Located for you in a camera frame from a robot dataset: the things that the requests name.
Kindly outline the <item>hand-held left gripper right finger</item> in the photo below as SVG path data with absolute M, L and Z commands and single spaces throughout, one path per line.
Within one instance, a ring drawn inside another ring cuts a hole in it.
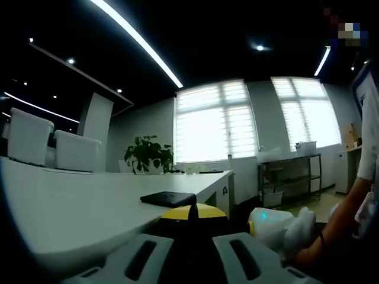
M 197 204 L 196 209 L 196 220 L 205 221 L 206 227 L 213 230 L 214 256 L 227 283 L 317 282 L 288 264 L 298 252 L 280 255 L 250 235 L 248 220 L 234 233 L 226 214 L 220 209 L 206 204 Z

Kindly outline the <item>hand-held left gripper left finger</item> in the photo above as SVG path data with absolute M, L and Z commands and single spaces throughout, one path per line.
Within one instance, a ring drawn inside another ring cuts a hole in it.
M 63 283 L 158 283 L 173 238 L 141 234 L 110 253 L 103 267 L 93 267 Z

